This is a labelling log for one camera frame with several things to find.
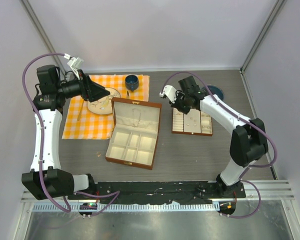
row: black mounting plate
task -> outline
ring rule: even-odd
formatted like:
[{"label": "black mounting plate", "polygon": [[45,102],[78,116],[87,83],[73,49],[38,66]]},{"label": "black mounting plate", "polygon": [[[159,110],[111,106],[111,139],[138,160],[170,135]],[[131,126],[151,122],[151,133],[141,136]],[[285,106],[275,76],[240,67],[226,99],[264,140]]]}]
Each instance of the black mounting plate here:
[{"label": "black mounting plate", "polygon": [[[210,199],[233,199],[234,194],[221,195],[216,182],[208,181],[134,181],[134,182],[98,182],[95,184],[98,195],[108,195],[120,191],[114,204],[162,205],[173,201],[181,205],[211,204]],[[246,197],[244,185],[240,182],[234,190],[238,199]],[[82,195],[70,195],[70,200],[95,199]],[[111,201],[101,198],[102,204]]]}]

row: blue bowl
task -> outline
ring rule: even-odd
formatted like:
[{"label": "blue bowl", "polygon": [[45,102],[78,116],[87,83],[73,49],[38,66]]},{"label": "blue bowl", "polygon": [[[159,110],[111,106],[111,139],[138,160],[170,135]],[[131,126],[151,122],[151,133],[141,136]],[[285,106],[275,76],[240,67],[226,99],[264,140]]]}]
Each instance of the blue bowl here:
[{"label": "blue bowl", "polygon": [[[223,101],[225,99],[225,94],[224,92],[217,86],[213,86],[213,85],[208,85],[208,88],[210,89],[212,94],[216,94],[221,101]],[[206,92],[206,87],[201,88],[201,91]]]},{"label": "blue bowl", "polygon": [[128,75],[125,77],[125,87],[130,90],[134,91],[139,87],[139,79],[136,75]]}]

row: open jewelry box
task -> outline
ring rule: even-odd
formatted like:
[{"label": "open jewelry box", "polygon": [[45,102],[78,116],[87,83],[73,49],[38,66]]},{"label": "open jewelry box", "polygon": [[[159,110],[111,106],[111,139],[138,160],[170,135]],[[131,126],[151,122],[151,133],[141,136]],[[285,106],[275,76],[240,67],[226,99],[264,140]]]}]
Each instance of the open jewelry box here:
[{"label": "open jewelry box", "polygon": [[108,162],[152,170],[158,142],[161,103],[114,97],[114,130]]},{"label": "open jewelry box", "polygon": [[188,114],[183,114],[176,108],[173,108],[172,133],[212,136],[211,116],[196,109],[191,109]]}]

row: gray table surface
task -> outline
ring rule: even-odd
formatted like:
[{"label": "gray table surface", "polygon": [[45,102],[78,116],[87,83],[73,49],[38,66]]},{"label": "gray table surface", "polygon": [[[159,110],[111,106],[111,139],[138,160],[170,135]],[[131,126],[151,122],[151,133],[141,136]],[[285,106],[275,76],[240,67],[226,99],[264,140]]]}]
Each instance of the gray table surface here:
[{"label": "gray table surface", "polygon": [[[62,169],[74,175],[90,173],[96,182],[215,180],[230,160],[231,136],[215,120],[212,120],[212,137],[171,133],[172,108],[167,99],[159,97],[159,92],[164,81],[173,73],[173,71],[137,73],[150,76],[149,101],[162,103],[161,125],[153,170],[107,162],[105,154],[109,140],[88,139],[59,141]],[[253,117],[238,70],[196,71],[195,73],[207,84],[220,87],[225,95],[224,101],[230,107],[242,115]],[[180,89],[178,80],[187,76],[187,74],[175,76],[169,84]],[[69,101],[64,107],[60,136],[64,129],[68,106]],[[265,157],[258,161],[258,164],[266,163],[268,161]],[[273,177],[269,168],[254,168],[244,176],[244,179],[271,180]]]}]

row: metal floor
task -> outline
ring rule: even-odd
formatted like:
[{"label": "metal floor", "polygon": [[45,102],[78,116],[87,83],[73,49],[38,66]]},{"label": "metal floor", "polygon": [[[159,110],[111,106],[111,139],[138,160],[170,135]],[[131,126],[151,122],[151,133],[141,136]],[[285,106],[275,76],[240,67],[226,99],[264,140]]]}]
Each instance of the metal floor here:
[{"label": "metal floor", "polygon": [[[233,215],[253,211],[257,201],[239,201]],[[216,211],[117,212],[78,218],[78,213],[33,212],[26,240],[292,240],[280,200],[262,201],[245,219],[219,216]]]}]

